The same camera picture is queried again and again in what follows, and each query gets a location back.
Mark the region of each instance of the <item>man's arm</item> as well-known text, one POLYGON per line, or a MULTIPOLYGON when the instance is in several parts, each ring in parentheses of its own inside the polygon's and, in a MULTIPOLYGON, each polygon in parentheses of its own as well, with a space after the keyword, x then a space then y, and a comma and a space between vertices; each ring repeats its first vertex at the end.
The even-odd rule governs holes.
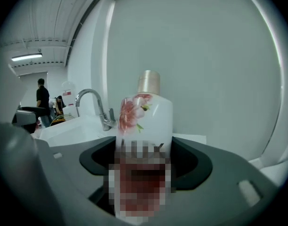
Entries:
POLYGON ((41 96, 39 90, 36 91, 36 100, 37 100, 36 107, 39 107, 41 104, 41 96))

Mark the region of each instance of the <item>faucet handle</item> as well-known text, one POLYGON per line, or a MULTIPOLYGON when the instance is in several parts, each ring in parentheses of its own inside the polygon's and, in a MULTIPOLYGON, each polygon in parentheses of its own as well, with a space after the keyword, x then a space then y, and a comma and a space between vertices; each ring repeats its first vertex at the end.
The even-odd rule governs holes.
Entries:
POLYGON ((110 114, 110 119, 111 119, 112 121, 116 121, 116 120, 115 120, 115 115, 114 115, 114 110, 113 110, 112 108, 110 108, 110 109, 108 110, 108 112, 109 112, 109 114, 110 114))

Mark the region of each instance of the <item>black shirt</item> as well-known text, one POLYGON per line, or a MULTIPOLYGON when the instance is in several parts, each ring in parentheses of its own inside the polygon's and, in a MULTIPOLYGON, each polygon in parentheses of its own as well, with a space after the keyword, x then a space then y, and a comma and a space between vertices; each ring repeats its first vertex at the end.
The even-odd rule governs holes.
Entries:
POLYGON ((50 115, 49 97, 49 92, 43 85, 36 91, 36 101, 40 100, 39 107, 45 108, 47 110, 47 115, 50 115))

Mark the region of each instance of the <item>bottle cap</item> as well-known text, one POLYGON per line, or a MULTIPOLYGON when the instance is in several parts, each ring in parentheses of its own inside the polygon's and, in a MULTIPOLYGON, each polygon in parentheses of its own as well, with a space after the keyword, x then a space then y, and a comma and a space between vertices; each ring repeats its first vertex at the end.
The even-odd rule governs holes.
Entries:
POLYGON ((139 77, 138 93, 160 95, 160 74, 152 70, 144 71, 139 77))

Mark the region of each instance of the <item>standing man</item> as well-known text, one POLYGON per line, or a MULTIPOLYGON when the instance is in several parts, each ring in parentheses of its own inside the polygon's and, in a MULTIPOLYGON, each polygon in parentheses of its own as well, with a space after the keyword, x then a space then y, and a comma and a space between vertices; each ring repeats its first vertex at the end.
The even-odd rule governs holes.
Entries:
POLYGON ((49 127, 52 120, 50 118, 50 109, 49 109, 49 92, 48 90, 44 87, 45 80, 44 79, 39 79, 37 81, 38 83, 38 90, 36 91, 36 100, 37 104, 36 107, 40 108, 45 108, 46 109, 46 115, 41 116, 41 122, 45 127, 49 127))

